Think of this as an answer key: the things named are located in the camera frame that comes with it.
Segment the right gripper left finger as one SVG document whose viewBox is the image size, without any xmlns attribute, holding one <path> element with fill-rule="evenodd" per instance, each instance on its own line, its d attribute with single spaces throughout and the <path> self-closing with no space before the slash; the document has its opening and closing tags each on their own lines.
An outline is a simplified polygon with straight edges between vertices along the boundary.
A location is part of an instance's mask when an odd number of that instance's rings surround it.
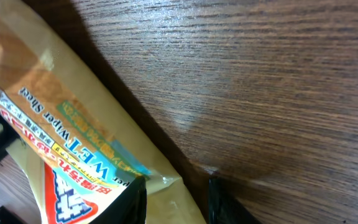
<svg viewBox="0 0 358 224">
<path fill-rule="evenodd" d="M 138 177 L 90 224 L 145 224 L 146 212 L 145 178 Z"/>
</svg>

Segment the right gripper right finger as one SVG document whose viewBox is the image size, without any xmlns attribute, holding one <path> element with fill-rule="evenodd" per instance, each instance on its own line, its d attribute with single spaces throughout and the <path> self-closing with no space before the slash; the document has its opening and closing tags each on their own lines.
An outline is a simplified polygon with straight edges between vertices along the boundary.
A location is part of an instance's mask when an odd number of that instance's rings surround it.
<svg viewBox="0 0 358 224">
<path fill-rule="evenodd" d="M 221 184 L 220 179 L 209 179 L 209 224 L 261 224 Z"/>
</svg>

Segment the white wet wipes pack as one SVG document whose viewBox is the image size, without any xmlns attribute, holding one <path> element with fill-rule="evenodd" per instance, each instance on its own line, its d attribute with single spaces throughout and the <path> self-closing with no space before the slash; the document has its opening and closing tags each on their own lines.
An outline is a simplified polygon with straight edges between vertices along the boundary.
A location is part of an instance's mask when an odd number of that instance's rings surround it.
<svg viewBox="0 0 358 224">
<path fill-rule="evenodd" d="M 22 1 L 0 1 L 0 115 L 43 223 L 91 223 L 145 178 L 145 223 L 204 223 L 182 177 L 86 64 Z"/>
</svg>

